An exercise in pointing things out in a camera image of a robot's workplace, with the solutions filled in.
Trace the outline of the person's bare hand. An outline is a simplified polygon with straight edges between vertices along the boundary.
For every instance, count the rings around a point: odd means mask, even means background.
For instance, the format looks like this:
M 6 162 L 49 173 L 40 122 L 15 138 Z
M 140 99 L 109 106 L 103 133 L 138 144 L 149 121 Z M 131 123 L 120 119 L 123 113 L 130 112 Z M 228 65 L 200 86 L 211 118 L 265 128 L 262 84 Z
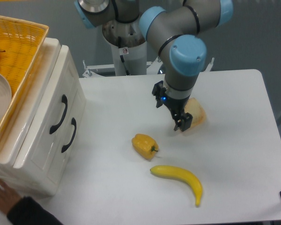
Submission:
M 0 212 L 7 215 L 22 197 L 0 179 Z

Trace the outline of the black sleeved forearm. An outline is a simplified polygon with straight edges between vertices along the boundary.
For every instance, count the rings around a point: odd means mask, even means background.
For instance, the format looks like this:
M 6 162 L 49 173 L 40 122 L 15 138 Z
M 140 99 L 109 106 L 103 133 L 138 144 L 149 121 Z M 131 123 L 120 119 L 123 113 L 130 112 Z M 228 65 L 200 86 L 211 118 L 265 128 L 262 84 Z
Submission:
M 7 213 L 13 225 L 62 225 L 53 214 L 46 211 L 32 197 L 25 196 Z

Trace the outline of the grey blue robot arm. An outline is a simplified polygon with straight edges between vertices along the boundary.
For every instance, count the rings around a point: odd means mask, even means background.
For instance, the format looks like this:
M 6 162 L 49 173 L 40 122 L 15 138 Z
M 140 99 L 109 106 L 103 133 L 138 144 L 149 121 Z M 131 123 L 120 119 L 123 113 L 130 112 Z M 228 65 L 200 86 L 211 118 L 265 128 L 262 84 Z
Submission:
M 157 107 L 166 106 L 175 129 L 186 131 L 193 116 L 185 111 L 207 55 L 197 35 L 228 22 L 233 15 L 230 0 L 185 0 L 172 12 L 162 7 L 140 11 L 137 0 L 76 0 L 84 25 L 102 28 L 110 45 L 116 75 L 144 75 L 147 45 L 165 66 L 165 77 L 152 93 Z

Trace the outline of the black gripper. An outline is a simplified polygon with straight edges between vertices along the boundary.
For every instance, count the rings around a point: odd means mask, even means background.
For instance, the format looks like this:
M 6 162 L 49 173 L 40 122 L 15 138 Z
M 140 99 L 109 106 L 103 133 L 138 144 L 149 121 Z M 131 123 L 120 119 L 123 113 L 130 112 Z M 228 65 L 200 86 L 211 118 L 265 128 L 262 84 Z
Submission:
M 175 121 L 174 131 L 186 131 L 191 127 L 192 115 L 185 112 L 186 103 L 190 97 L 189 91 L 177 91 L 171 88 L 165 88 L 163 81 L 159 81 L 153 86 L 152 95 L 155 96 L 156 108 L 163 104 L 171 113 Z

